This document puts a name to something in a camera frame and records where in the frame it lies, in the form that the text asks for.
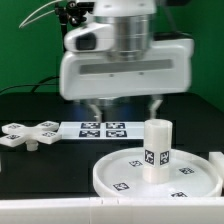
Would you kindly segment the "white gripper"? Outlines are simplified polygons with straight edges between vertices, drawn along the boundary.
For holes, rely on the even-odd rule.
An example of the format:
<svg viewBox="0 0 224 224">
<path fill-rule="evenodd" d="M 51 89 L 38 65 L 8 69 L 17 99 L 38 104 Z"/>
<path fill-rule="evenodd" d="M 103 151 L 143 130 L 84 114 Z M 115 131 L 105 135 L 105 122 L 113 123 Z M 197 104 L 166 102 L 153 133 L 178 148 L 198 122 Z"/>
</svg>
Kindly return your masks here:
<svg viewBox="0 0 224 224">
<path fill-rule="evenodd" d="M 68 32 L 60 66 L 60 94 L 67 100 L 153 95 L 148 109 L 155 119 L 163 102 L 158 94 L 186 91 L 191 83 L 193 40 L 150 40 L 140 28 L 90 23 Z M 96 100 L 88 106 L 97 122 Z"/>
</svg>

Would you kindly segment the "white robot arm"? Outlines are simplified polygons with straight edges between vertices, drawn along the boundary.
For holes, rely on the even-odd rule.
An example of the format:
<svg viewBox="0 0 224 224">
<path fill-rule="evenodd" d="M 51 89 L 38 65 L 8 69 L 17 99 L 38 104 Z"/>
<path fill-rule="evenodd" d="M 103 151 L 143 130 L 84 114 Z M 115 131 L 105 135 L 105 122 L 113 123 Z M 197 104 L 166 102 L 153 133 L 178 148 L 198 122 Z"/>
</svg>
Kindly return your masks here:
<svg viewBox="0 0 224 224">
<path fill-rule="evenodd" d="M 102 104 L 150 95 L 150 116 L 162 96 L 186 91 L 191 84 L 194 41 L 176 29 L 154 31 L 158 6 L 178 0 L 78 0 L 91 21 L 68 32 L 60 66 L 60 94 L 84 101 L 102 120 Z"/>
</svg>

